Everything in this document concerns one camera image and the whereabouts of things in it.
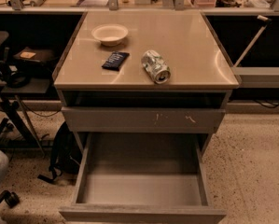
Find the grey drawer cabinet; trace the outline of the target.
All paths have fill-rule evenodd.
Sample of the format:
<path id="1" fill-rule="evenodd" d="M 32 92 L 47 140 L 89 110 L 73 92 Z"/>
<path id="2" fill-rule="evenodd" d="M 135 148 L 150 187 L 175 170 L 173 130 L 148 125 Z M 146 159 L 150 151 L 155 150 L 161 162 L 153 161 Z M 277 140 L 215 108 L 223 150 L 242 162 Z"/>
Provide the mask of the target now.
<path id="1" fill-rule="evenodd" d="M 120 51 L 130 56 L 119 71 L 103 69 L 113 52 L 93 38 L 93 28 L 121 24 L 129 33 Z M 141 64 L 155 50 L 170 68 L 163 84 L 154 83 Z M 204 16 L 198 10 L 92 9 L 55 75 L 64 107 L 224 109 L 239 85 Z M 206 149 L 214 133 L 195 133 Z"/>

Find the open grey bottom drawer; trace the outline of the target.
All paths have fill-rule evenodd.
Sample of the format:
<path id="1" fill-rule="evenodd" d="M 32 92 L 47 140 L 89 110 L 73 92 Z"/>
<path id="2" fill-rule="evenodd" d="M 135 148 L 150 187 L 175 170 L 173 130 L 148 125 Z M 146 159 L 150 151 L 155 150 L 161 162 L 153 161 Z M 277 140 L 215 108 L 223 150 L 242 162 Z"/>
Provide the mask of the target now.
<path id="1" fill-rule="evenodd" d="M 110 224 L 218 224 L 196 136 L 91 133 L 68 221 Z"/>

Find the black bag with tan label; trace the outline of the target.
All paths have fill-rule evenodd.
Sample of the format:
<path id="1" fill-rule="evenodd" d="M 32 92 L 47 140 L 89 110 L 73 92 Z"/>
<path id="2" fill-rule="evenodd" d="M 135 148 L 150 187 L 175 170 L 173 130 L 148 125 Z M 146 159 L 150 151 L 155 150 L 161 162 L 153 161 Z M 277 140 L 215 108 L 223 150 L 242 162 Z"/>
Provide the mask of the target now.
<path id="1" fill-rule="evenodd" d="M 24 48 L 13 56 L 13 59 L 20 62 L 38 63 L 41 65 L 48 65 L 57 60 L 57 56 L 52 49 L 31 49 Z"/>

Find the black backpack on floor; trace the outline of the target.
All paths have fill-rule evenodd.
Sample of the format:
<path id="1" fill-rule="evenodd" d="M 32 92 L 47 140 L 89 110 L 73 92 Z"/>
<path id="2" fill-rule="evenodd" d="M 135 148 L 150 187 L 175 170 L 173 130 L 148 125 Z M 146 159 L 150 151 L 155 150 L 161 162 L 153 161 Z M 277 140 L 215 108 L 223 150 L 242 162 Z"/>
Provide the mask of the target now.
<path id="1" fill-rule="evenodd" d="M 50 153 L 49 172 L 51 177 L 39 175 L 37 178 L 53 184 L 63 173 L 77 175 L 82 160 L 82 153 L 77 145 L 74 134 L 64 122 L 53 140 Z"/>

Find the white paper bowl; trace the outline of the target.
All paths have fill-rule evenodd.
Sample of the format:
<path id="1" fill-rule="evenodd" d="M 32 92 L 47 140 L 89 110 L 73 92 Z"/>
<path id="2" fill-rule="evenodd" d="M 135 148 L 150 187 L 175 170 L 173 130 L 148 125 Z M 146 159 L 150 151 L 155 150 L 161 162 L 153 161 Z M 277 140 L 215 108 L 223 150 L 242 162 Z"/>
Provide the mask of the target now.
<path id="1" fill-rule="evenodd" d="M 107 47 L 119 45 L 128 33 L 128 29 L 120 24 L 103 24 L 91 31 L 93 38 Z"/>

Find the closed grey middle drawer front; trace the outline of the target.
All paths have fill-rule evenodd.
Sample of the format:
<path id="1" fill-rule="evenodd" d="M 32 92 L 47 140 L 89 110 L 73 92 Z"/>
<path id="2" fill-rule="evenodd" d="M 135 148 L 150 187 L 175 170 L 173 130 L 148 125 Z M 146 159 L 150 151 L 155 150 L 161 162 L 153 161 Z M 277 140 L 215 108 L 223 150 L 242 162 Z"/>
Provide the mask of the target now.
<path id="1" fill-rule="evenodd" d="M 74 132 L 215 133 L 224 109 L 64 107 Z"/>

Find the dark blue snack packet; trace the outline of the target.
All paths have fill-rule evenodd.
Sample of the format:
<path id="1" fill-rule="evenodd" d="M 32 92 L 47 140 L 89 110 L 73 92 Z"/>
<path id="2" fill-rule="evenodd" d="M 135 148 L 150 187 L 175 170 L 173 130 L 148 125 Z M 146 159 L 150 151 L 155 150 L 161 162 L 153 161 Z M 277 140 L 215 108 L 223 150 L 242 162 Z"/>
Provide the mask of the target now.
<path id="1" fill-rule="evenodd" d="M 102 65 L 103 69 L 119 71 L 124 61 L 130 56 L 128 52 L 113 51 Z"/>

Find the grey leaning rod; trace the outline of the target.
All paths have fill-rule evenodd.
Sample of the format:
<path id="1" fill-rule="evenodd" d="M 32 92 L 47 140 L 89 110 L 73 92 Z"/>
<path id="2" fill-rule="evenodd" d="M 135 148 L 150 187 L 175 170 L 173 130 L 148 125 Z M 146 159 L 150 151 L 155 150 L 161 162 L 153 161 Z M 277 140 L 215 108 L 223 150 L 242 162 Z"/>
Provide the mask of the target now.
<path id="1" fill-rule="evenodd" d="M 255 36 L 252 38 L 250 43 L 247 45 L 243 53 L 240 55 L 236 63 L 233 65 L 234 67 L 237 67 L 243 58 L 247 55 L 247 53 L 252 49 L 252 47 L 255 45 L 256 41 L 260 38 L 261 34 L 264 32 L 264 30 L 268 27 L 268 25 L 272 22 L 272 20 L 266 16 L 258 15 L 257 19 L 259 21 L 262 21 L 262 25 L 259 28 L 258 32 L 255 34 Z"/>

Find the crushed silver soda can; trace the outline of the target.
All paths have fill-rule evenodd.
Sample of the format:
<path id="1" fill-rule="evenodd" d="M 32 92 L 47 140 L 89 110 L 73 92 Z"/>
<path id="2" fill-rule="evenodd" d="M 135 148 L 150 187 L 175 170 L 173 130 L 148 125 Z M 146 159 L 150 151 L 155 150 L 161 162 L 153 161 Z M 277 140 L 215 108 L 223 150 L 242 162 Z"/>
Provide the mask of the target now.
<path id="1" fill-rule="evenodd" d="M 169 66 L 155 50 L 146 51 L 141 59 L 141 64 L 156 84 L 165 83 L 171 76 Z"/>

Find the black office chair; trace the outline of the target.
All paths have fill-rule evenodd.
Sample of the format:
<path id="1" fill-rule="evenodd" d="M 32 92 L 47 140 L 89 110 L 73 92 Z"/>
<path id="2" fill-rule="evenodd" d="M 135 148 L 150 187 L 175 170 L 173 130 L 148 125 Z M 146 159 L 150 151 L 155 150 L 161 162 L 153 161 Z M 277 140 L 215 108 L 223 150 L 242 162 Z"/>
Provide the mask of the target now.
<path id="1" fill-rule="evenodd" d="M 0 48 L 7 41 L 7 39 L 8 32 L 0 31 Z M 4 48 L 3 59 L 0 60 L 0 108 L 7 115 L 7 118 L 3 118 L 0 122 L 0 134 L 6 128 L 7 123 L 11 121 L 26 142 L 29 142 L 30 144 L 37 144 L 42 153 L 44 153 L 44 149 L 42 148 L 37 134 L 35 133 L 34 126 L 22 106 L 18 87 L 10 84 L 10 80 L 15 76 L 15 73 L 7 64 L 8 52 L 9 48 Z M 3 89 L 6 89 L 7 91 L 15 91 L 14 96 L 16 101 L 13 104 L 2 94 Z"/>

